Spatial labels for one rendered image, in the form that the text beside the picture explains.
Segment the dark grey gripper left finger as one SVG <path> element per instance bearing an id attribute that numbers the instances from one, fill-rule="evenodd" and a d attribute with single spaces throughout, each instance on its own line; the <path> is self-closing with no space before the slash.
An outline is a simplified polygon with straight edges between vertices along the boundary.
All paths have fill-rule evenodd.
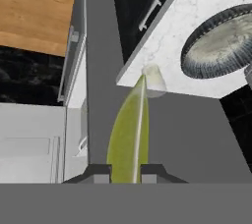
<path id="1" fill-rule="evenodd" d="M 83 174 L 64 181 L 64 184 L 110 184 L 111 166 L 90 164 Z"/>

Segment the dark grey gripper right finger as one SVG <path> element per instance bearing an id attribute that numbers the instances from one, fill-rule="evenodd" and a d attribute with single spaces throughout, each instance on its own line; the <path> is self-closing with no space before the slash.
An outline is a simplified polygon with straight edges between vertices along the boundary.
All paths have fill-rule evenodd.
<path id="1" fill-rule="evenodd" d="M 142 184 L 186 184 L 186 181 L 168 174 L 162 164 L 144 164 L 141 166 Z"/>

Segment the white fridge body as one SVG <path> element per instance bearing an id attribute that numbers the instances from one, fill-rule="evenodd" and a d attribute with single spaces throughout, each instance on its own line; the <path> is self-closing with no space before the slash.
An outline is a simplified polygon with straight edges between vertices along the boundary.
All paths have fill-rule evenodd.
<path id="1" fill-rule="evenodd" d="M 88 166 L 86 57 L 0 47 L 0 183 L 62 183 Z"/>

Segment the clear glass of lemonade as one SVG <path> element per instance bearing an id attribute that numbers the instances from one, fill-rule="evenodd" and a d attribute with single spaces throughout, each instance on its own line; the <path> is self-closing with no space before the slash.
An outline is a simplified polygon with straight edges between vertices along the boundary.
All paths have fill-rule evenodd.
<path id="1" fill-rule="evenodd" d="M 166 93 L 166 84 L 157 64 L 144 66 L 142 73 L 146 77 L 148 98 L 158 98 Z"/>

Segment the grey fridge door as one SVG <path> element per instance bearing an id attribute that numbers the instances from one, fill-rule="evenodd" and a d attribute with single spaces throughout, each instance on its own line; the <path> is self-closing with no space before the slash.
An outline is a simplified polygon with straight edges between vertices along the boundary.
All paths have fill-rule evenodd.
<path id="1" fill-rule="evenodd" d="M 71 43 L 63 85 L 64 101 L 62 102 L 70 108 L 80 108 L 87 95 L 86 15 L 86 0 L 74 0 L 70 26 L 73 26 L 79 33 L 79 41 Z"/>

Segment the black island cupboard side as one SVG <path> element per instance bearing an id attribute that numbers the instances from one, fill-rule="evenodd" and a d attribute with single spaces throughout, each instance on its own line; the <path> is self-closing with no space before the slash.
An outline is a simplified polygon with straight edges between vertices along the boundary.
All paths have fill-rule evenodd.
<path id="1" fill-rule="evenodd" d="M 220 104 L 252 172 L 252 89 L 247 84 L 221 98 Z"/>

